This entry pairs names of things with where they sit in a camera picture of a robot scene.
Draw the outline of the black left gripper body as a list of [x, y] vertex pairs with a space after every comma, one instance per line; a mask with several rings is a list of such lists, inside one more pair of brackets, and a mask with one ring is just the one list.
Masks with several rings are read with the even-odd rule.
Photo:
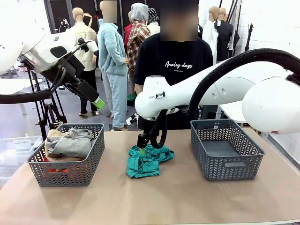
[[78, 76], [85, 66], [77, 59], [77, 57], [69, 53], [59, 59], [53, 67], [41, 72], [41, 75], [53, 84], [53, 88], [57, 88], [66, 83], [75, 83]]

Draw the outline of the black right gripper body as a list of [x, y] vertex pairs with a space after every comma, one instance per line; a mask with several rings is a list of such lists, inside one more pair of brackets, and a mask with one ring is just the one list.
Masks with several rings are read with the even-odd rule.
[[150, 141], [149, 133], [139, 134], [137, 139], [137, 147], [140, 149], [144, 149], [147, 146], [149, 141]]

